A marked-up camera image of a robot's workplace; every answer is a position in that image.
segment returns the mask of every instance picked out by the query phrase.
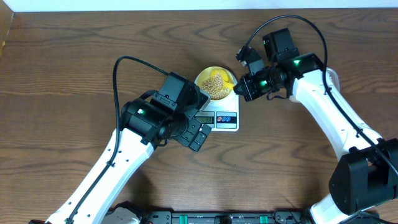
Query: bowl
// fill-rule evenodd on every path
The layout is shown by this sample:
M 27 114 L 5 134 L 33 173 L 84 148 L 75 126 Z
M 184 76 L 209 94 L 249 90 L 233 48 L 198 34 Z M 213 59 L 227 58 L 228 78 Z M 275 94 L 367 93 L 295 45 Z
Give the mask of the bowl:
M 234 85 L 238 84 L 238 81 L 236 81 L 234 75 L 228 71 L 225 68 L 221 68 L 221 67 L 217 67 L 217 66 L 213 66 L 213 67 L 208 67 L 206 69 L 204 69 L 203 71 L 201 71 L 201 73 L 199 73 L 199 75 L 197 76 L 197 78 L 195 79 L 195 84 L 198 85 L 201 88 L 201 84 L 207 80 L 208 78 L 210 78 L 211 72 L 215 69 L 223 69 L 227 76 L 228 76 L 228 82 L 232 83 Z M 235 92 L 233 90 L 229 90 L 228 95 L 220 100 L 211 100 L 209 105 L 220 105 L 220 104 L 224 104 L 226 102 L 228 102 L 230 99 L 232 99 L 235 96 Z

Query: wood grain surface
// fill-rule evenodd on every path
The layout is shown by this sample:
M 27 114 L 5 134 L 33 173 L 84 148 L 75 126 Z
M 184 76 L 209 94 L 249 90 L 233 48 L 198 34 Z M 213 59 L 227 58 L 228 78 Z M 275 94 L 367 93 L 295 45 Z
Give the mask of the wood grain surface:
M 235 59 L 264 21 L 298 14 L 323 32 L 343 96 L 384 138 L 398 137 L 398 10 L 251 10 L 18 13 L 0 59 L 0 223 L 45 220 L 71 196 L 115 128 L 111 72 L 132 55 L 194 80 Z M 322 58 L 302 21 L 274 22 L 252 41 L 288 27 L 301 53 Z M 123 105 L 164 76 L 137 63 L 119 66 Z M 337 160 L 300 104 L 240 101 L 240 129 L 212 133 L 199 153 L 176 142 L 160 148 L 115 203 L 198 211 L 307 208 L 328 193 Z M 377 207 L 398 222 L 398 201 Z

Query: yellow scoop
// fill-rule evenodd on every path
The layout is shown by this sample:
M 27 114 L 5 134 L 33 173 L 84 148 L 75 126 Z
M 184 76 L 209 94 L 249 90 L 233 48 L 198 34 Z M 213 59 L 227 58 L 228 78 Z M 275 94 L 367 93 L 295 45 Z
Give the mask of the yellow scoop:
M 214 69 L 210 75 L 211 79 L 213 79 L 213 77 L 217 74 L 221 75 L 221 77 L 224 81 L 223 88 L 229 88 L 230 90 L 234 90 L 234 85 L 232 83 L 228 82 L 229 81 L 228 75 L 226 74 L 226 72 L 223 69 Z

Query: yellow bowl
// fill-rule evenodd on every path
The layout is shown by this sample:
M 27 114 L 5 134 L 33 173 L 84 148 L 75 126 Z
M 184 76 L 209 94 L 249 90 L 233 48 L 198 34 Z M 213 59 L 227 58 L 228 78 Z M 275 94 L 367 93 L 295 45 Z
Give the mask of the yellow bowl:
M 228 76 L 228 82 L 234 84 L 234 78 L 231 74 L 231 72 L 229 72 L 227 69 L 225 68 L 221 68 L 221 67 L 217 67 L 217 66 L 213 66 L 213 67 L 208 67 L 206 69 L 204 69 L 203 71 L 201 71 L 201 73 L 197 76 L 197 79 L 195 80 L 195 83 L 202 88 L 202 83 L 209 79 L 211 77 L 211 72 L 215 69 L 222 69 L 226 72 L 227 76 Z M 212 101 L 220 101 L 225 99 L 227 96 L 229 96 L 231 94 L 231 92 L 233 92 L 232 90 L 229 90 L 228 95 L 226 95 L 224 98 L 219 99 L 219 100 L 212 100 Z

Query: kitchen scale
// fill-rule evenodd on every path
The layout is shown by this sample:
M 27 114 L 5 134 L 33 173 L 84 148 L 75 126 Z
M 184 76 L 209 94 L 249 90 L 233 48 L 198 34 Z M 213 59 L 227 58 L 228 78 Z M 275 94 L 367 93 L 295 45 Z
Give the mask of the kitchen scale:
M 210 78 L 211 71 L 223 69 L 226 71 L 229 82 L 234 85 L 238 81 L 227 69 L 210 67 L 204 69 L 195 79 L 195 84 Z M 196 120 L 211 127 L 211 131 L 237 131 L 239 129 L 239 96 L 233 90 L 221 100 L 211 100 L 207 107 L 195 115 Z

